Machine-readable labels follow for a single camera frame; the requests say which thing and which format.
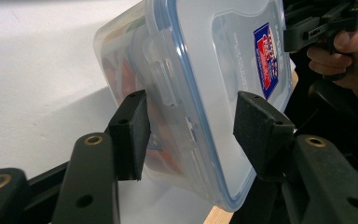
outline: brand logo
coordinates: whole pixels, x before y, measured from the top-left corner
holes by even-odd
[[[268,99],[278,84],[278,60],[274,37],[268,23],[254,31],[254,35],[255,56],[261,88],[264,96]]]

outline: fingernail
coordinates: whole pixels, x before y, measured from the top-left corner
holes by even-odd
[[[350,34],[348,32],[341,33],[336,38],[337,47],[345,47],[350,43]]]

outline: white surface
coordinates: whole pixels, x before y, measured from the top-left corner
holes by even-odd
[[[28,178],[68,161],[115,113],[92,41],[138,0],[0,1],[0,168]],[[120,183],[122,223],[201,223],[211,206],[151,181]]]

